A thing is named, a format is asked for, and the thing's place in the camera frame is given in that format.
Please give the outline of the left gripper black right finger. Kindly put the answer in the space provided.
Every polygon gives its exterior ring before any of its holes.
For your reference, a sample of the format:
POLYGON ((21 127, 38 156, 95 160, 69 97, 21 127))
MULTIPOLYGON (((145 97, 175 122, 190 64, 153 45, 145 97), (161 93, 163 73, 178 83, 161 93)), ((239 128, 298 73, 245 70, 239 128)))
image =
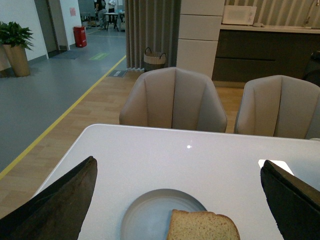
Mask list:
POLYGON ((320 238, 320 192, 270 160, 260 170, 269 209, 285 240, 320 238))

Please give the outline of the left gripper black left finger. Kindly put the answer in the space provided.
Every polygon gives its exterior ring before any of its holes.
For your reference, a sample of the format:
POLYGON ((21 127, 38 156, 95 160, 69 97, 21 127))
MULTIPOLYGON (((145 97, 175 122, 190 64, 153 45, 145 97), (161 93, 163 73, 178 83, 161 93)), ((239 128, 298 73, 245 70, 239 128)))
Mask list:
POLYGON ((89 156, 0 220, 2 240, 76 240, 94 193, 97 160, 89 156))

